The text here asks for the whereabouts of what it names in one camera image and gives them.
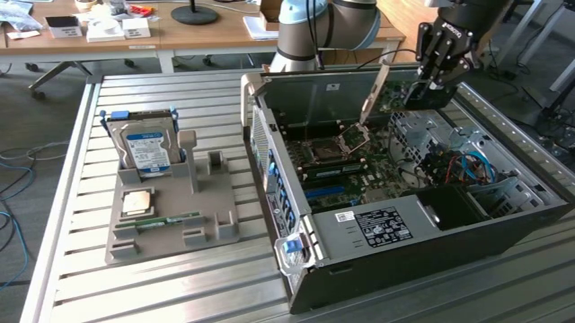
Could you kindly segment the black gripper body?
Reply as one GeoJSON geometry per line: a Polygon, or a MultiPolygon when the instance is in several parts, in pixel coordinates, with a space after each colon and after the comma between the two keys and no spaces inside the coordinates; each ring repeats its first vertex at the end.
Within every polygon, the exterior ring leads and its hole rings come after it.
{"type": "Polygon", "coordinates": [[[509,1],[431,1],[435,22],[444,22],[444,58],[477,51],[481,38],[499,23],[509,1]]]}

